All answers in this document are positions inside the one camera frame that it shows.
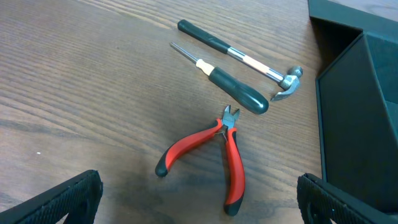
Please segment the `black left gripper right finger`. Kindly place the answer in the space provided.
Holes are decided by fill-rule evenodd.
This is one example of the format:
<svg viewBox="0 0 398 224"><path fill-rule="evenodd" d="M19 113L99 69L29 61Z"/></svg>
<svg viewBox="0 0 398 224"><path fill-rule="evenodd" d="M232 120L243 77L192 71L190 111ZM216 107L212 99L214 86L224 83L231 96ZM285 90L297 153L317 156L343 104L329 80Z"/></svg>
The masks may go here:
<svg viewBox="0 0 398 224"><path fill-rule="evenodd" d="M305 224L397 224L396 218L309 173L298 178L297 201Z"/></svg>

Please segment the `red handled cutting pliers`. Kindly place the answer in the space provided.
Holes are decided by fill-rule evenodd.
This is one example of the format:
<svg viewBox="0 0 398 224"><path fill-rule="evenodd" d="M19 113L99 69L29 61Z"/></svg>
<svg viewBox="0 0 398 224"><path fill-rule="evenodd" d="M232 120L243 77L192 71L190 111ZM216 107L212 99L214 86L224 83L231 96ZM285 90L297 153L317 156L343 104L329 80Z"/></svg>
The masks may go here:
<svg viewBox="0 0 398 224"><path fill-rule="evenodd" d="M225 141L230 179L224 211L229 216L237 215L246 187L244 166L236 140L235 122L239 118L239 113L240 110L232 113L231 107L228 105L223 111L223 116L215 119L215 122L209 128L185 136L173 143L159 159L155 167L155 174L159 177L165 177L180 157L213 138L216 134L222 134Z"/></svg>

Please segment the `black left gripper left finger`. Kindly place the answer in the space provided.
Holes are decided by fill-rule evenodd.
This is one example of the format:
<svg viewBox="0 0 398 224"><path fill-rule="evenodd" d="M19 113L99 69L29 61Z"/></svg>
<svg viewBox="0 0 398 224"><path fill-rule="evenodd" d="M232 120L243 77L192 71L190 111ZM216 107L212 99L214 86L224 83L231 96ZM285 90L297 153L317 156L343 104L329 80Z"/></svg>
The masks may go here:
<svg viewBox="0 0 398 224"><path fill-rule="evenodd" d="M15 207L1 212L1 223L87 223L103 195L99 172L87 170Z"/></svg>

